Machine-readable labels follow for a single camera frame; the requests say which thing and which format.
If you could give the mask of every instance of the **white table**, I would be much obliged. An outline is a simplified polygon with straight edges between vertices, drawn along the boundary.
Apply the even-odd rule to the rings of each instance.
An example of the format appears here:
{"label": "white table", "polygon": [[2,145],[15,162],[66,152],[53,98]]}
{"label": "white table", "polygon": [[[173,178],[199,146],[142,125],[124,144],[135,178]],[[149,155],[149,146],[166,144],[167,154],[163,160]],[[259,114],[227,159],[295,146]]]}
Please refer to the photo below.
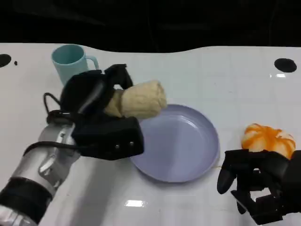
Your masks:
{"label": "white table", "polygon": [[[58,46],[0,44],[0,53],[12,56],[12,62],[0,68],[0,188],[24,149],[37,141],[46,125],[42,94],[60,94],[62,84],[50,60]],[[274,61],[281,57],[293,59],[301,67],[299,48],[207,47],[171,54],[85,50],[97,57],[101,69],[125,63],[135,83],[158,79],[169,103],[205,114],[219,133],[219,164],[225,150],[240,148],[243,130],[253,122],[287,130],[300,148],[301,69],[282,73],[274,67]],[[146,178],[129,160],[82,157],[73,165],[40,225],[254,225],[248,215],[237,212],[230,193],[217,193],[218,173],[215,168],[192,183],[169,185]],[[130,207],[129,203],[142,206]],[[273,225],[300,225],[300,220],[301,214],[288,215]]]}

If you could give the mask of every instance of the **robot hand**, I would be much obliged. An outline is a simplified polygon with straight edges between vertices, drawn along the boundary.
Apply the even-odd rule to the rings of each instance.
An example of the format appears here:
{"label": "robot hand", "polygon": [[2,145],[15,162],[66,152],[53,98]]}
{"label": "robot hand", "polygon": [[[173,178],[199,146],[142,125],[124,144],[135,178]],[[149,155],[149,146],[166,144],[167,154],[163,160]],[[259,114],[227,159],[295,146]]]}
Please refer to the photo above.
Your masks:
{"label": "robot hand", "polygon": [[[301,151],[291,160],[276,152],[250,152],[247,149],[225,152],[225,160],[217,181],[217,191],[231,191],[240,214],[249,212],[258,225],[282,220],[288,213],[301,211]],[[269,195],[251,198],[251,191],[268,188]]]}
{"label": "robot hand", "polygon": [[[38,225],[80,156],[116,160],[143,153],[139,121],[103,112],[116,84],[123,89],[133,85],[126,65],[113,65],[105,73],[95,70],[74,75],[60,100],[44,94],[48,125],[39,141],[25,150],[0,192],[1,226]],[[60,110],[49,111],[47,96],[60,105]]]}

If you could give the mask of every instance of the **orange toy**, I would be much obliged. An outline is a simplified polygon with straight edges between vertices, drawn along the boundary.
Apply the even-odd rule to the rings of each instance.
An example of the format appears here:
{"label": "orange toy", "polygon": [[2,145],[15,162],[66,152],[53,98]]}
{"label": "orange toy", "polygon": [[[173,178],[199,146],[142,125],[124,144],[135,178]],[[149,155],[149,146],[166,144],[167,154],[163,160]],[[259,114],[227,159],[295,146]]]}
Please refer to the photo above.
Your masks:
{"label": "orange toy", "polygon": [[281,129],[273,129],[256,123],[246,128],[241,146],[252,152],[262,150],[278,152],[288,159],[296,150],[296,142],[291,135]]}

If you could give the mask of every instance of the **cable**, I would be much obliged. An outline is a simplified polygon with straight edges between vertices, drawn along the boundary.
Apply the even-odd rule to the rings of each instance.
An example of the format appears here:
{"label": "cable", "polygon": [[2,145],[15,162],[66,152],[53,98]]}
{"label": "cable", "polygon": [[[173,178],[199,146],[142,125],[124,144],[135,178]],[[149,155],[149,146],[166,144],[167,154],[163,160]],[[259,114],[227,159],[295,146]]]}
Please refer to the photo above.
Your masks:
{"label": "cable", "polygon": [[50,111],[49,111],[49,107],[48,107],[48,104],[47,104],[46,97],[51,97],[60,107],[62,106],[61,102],[53,94],[51,94],[51,93],[44,93],[44,95],[43,95],[43,101],[44,101],[44,106],[45,106],[47,114],[49,114]]}
{"label": "cable", "polygon": [[39,141],[36,142],[32,145],[29,145],[23,156],[26,155],[30,150],[37,148],[37,147],[57,147],[57,148],[66,148],[66,149],[72,149],[72,150],[82,150],[82,149],[87,149],[93,147],[91,146],[77,146],[77,145],[67,145],[67,144],[62,144],[54,141]]}
{"label": "cable", "polygon": [[[46,97],[51,97],[60,107],[62,105],[61,105],[61,102],[53,94],[44,93],[43,101],[44,101],[44,106],[45,106],[48,118],[49,117],[65,118],[65,119],[68,119],[68,120],[72,121],[73,123],[75,123],[75,120],[73,118],[64,116],[64,113],[68,113],[68,112],[65,112],[63,110],[54,110],[54,111],[50,112],[48,104],[47,104],[47,98]],[[62,144],[62,143],[58,143],[58,142],[54,142],[54,141],[39,141],[39,142],[36,142],[32,145],[29,145],[26,148],[23,156],[26,155],[30,150],[32,150],[34,148],[37,148],[37,147],[57,147],[57,148],[67,148],[67,149],[72,149],[72,150],[81,150],[81,149],[90,148],[90,147],[92,147],[92,145],[91,146],[77,146],[77,145]]]}

